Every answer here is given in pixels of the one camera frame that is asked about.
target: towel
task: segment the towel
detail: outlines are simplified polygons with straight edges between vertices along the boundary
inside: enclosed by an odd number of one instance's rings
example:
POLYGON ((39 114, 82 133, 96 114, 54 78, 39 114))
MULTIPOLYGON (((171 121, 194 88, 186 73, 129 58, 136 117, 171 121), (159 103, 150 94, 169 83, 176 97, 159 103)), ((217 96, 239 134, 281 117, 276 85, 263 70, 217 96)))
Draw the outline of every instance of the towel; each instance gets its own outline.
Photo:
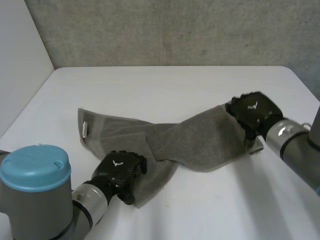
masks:
POLYGON ((264 148, 258 138, 245 144, 244 131, 224 105, 180 123, 160 124, 78 109, 78 128, 82 145, 101 161, 109 152, 121 150, 146 157, 147 174, 138 176, 132 186, 138 208, 163 189, 179 164, 210 172, 264 148))

